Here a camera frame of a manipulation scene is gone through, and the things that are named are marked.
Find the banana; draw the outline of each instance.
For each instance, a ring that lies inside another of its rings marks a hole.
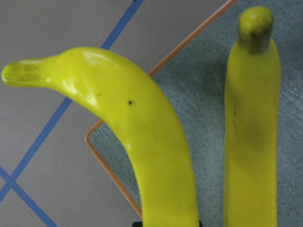
[[[276,144],[281,65],[273,15],[245,10],[225,82],[225,227],[277,226]]]
[[[144,227],[198,227],[196,184],[182,125],[156,83],[129,60],[92,47],[20,60],[6,85],[54,89],[108,124],[136,175]]]

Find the straight banana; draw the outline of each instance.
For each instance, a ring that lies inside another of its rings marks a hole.
[[[277,226],[276,144],[281,65],[271,11],[239,19],[225,82],[225,227]]]
[[[54,89],[106,122],[121,141],[139,186],[144,227],[198,227],[186,136],[156,83],[129,60],[80,47],[7,65],[9,86]]]

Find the orange line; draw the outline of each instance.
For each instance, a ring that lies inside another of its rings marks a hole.
[[[169,62],[177,53],[179,53],[187,44],[196,38],[202,31],[204,31],[213,21],[215,21],[223,12],[225,12],[237,0],[228,0],[216,12],[214,12],[206,21],[198,26],[189,36],[187,36],[178,46],[176,46],[166,57],[164,57],[150,72],[149,75],[153,76],[159,71],[167,62]]]
[[[208,27],[213,21],[215,21],[223,12],[225,12],[232,4],[234,4],[237,0],[228,0],[225,4],[223,4],[216,12],[214,12],[205,22],[203,22],[200,26],[198,26],[189,36],[187,36],[178,46],[176,46],[166,57],[164,57],[150,72],[149,75],[153,76],[157,71],[159,71],[167,62],[169,62],[177,53],[181,51],[188,43],[190,43],[194,38],[196,38],[206,27]],[[120,189],[122,194],[126,197],[128,202],[131,204],[136,213],[142,218],[142,210],[139,204],[134,200],[125,186],[122,184],[120,179],[114,173],[114,171],[110,168],[110,166],[106,163],[104,158],[100,155],[100,153],[96,150],[96,148],[91,144],[89,137],[90,135],[102,125],[103,121],[99,120],[86,134],[85,141],[89,149],[95,155],[99,163],[103,166],[105,171]]]
[[[95,155],[99,163],[103,166],[105,171],[108,173],[110,178],[114,181],[114,183],[117,185],[117,187],[120,189],[122,194],[125,196],[125,198],[128,200],[128,202],[131,204],[133,209],[136,211],[136,213],[142,218],[142,210],[139,206],[139,204],[134,200],[134,198],[131,196],[131,194],[128,192],[128,190],[125,188],[125,186],[122,184],[120,179],[117,177],[117,175],[114,173],[114,171],[111,169],[111,167],[107,164],[107,162],[104,160],[104,158],[100,155],[100,153],[96,150],[96,148],[91,144],[89,137],[90,135],[103,123],[102,120],[98,121],[86,134],[85,141],[87,146],[90,148],[92,153]]]

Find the blue mat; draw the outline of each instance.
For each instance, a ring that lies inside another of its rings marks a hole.
[[[237,38],[240,13],[268,6],[275,16],[273,38],[283,68],[278,136],[278,222],[303,223],[303,2],[240,0],[154,76],[173,104],[187,135],[205,227],[223,226],[224,81],[228,54]],[[128,157],[103,124],[90,136],[115,174],[140,203]]]

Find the blue tape line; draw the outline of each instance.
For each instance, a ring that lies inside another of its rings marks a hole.
[[[25,169],[25,167],[28,165],[30,160],[33,158],[37,150],[41,147],[42,143],[45,141],[49,133],[52,131],[54,126],[58,123],[61,116],[64,114],[66,109],[71,104],[71,99],[64,98],[64,100],[59,105],[58,109],[55,111],[55,113],[52,115],[51,119],[48,121],[46,126],[42,129],[32,146],[29,148],[29,150],[26,152],[22,160],[19,162],[18,166],[14,170],[13,174],[11,175],[12,180],[17,180],[17,178],[21,175],[22,171]],[[0,202],[4,199],[6,194],[9,192],[10,187],[5,183],[3,188],[0,191]]]
[[[30,196],[12,179],[12,177],[1,166],[0,175],[9,185],[9,187],[16,192],[16,194],[48,227],[57,227],[57,225],[48,217],[48,215],[35,203],[35,201],[30,198]]]
[[[102,44],[101,48],[109,50],[110,47],[114,44],[116,39],[119,37],[123,29],[126,27],[128,22],[131,20],[133,15],[136,13],[137,9],[141,6],[143,0],[134,0],[132,4],[128,7],[126,12],[123,14],[119,22],[116,24],[113,31],[109,34],[107,39]]]

